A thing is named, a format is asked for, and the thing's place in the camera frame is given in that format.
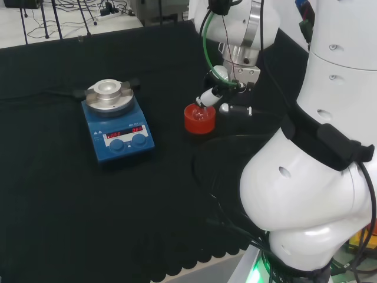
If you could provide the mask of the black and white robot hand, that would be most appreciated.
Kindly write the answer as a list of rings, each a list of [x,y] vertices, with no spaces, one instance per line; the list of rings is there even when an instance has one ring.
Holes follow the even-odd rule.
[[[251,96],[254,83],[241,83],[230,79],[224,66],[216,65],[204,79],[206,90],[194,103],[199,109],[217,108],[226,116],[251,117]]]

